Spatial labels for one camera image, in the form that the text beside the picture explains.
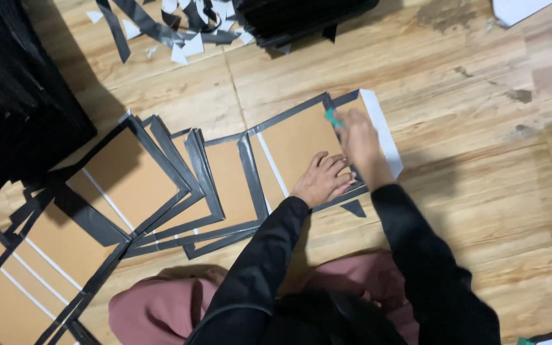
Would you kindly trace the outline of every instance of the black jacket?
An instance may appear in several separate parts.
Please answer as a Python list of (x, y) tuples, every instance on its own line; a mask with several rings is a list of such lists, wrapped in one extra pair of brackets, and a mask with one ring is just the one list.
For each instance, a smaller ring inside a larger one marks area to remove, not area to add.
[[(399, 185), (372, 193), (393, 260), (419, 323), (419, 345), (500, 344), (495, 312), (471, 292), (456, 265)], [(405, 344), (382, 311), (358, 296), (306, 291), (276, 299), (308, 216), (289, 197), (265, 220), (217, 290), (187, 344)]]

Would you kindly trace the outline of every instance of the black sleeve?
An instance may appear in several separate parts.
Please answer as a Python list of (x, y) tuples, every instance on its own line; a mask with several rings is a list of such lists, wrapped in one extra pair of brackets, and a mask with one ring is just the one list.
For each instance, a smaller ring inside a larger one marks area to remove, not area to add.
[(263, 222), (214, 294), (187, 344), (256, 344), (299, 239), (306, 203), (290, 196)]
[(420, 325), (419, 345), (499, 345), (495, 311), (471, 291), (472, 274), (458, 267), (449, 246), (433, 233), (399, 185), (372, 193), (406, 297)]

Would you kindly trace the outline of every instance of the stack of taped cardboard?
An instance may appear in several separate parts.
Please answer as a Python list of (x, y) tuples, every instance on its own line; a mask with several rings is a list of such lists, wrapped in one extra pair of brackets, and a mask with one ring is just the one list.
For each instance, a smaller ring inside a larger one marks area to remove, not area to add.
[[(314, 154), (341, 152), (325, 114), (351, 107), (367, 111), (397, 176), (399, 154), (368, 90), (324, 93), (210, 141), (127, 114), (76, 165), (28, 185), (27, 203), (0, 230), (0, 344), (98, 343), (78, 317), (120, 260), (174, 247), (193, 259), (253, 236)], [(313, 212), (365, 192), (351, 181)]]

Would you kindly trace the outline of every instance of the wooden floor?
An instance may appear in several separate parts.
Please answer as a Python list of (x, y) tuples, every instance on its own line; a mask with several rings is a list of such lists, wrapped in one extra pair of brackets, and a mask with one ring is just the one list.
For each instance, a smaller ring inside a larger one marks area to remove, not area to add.
[[(127, 108), (143, 119), (159, 114), (171, 132), (199, 127), (214, 139), (324, 91), (374, 90), (402, 155), (401, 184), (474, 274), (503, 343), (552, 331), (552, 5), (504, 30), (487, 24), (489, 0), (381, 0), (342, 24), (335, 44), (306, 40), (273, 58), (235, 43), (180, 66), (141, 36), (122, 65), (105, 21), (85, 14), (98, 11), (92, 0), (28, 3), (101, 135)], [(159, 4), (146, 5), (155, 18)], [(22, 204), (20, 192), (0, 193), (0, 224)], [(312, 215), (285, 286), (311, 266), (387, 246), (369, 197), (361, 201), (367, 218), (339, 207)], [(191, 262), (178, 248), (125, 260), (81, 321), (104, 345), (118, 344), (107, 326), (114, 294), (167, 267), (229, 268), (245, 243)]]

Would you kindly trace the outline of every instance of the hand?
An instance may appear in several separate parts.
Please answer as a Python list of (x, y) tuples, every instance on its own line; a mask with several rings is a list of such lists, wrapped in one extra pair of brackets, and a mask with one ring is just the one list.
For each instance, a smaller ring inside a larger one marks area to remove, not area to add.
[(321, 163), (326, 156), (327, 152), (323, 151), (312, 157), (310, 166), (291, 191), (291, 196), (304, 200), (309, 208), (341, 196), (350, 187), (349, 181), (355, 178), (354, 172), (338, 176), (349, 166), (344, 155), (331, 156)]
[(334, 116), (344, 123), (344, 128), (335, 128), (340, 136), (342, 152), (359, 171), (370, 192), (396, 183), (370, 118), (359, 109), (351, 109), (348, 113), (336, 112)]

